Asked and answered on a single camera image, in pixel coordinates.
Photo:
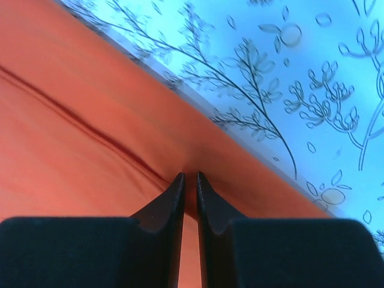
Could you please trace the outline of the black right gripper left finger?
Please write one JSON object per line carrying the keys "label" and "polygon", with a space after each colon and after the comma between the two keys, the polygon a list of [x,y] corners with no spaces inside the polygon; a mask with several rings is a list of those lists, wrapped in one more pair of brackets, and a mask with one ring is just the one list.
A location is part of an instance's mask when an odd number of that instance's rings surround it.
{"label": "black right gripper left finger", "polygon": [[185,175],[129,217],[11,217],[2,287],[176,287]]}

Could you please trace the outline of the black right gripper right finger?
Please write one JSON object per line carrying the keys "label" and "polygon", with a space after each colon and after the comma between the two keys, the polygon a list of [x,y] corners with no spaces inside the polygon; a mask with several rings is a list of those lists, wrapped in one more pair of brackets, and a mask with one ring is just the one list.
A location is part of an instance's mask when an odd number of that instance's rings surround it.
{"label": "black right gripper right finger", "polygon": [[383,260],[358,221],[249,218],[197,175],[203,287],[382,287]]}

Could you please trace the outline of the orange t-shirt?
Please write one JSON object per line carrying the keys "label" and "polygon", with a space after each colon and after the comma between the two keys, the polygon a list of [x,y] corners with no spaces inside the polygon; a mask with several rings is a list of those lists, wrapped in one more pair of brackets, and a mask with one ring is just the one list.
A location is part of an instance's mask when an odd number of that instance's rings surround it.
{"label": "orange t-shirt", "polygon": [[59,4],[1,2],[1,218],[128,216],[179,172],[179,287],[201,286],[197,172],[249,217],[325,217]]}

